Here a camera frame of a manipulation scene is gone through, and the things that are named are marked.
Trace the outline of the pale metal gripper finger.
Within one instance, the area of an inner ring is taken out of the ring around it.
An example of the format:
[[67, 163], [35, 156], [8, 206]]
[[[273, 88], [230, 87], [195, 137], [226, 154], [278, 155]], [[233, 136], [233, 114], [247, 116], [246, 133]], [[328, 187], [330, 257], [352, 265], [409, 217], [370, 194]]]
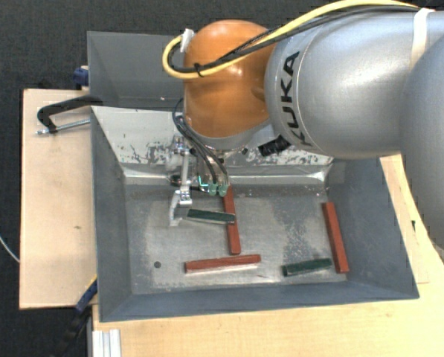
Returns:
[[169, 225], [170, 226], [178, 226], [181, 221], [181, 218], [176, 214], [176, 210], [178, 209], [178, 203], [180, 199], [180, 191], [176, 190], [173, 194], [170, 203], [169, 209]]
[[177, 219], [185, 219], [192, 206], [190, 190], [178, 190]]

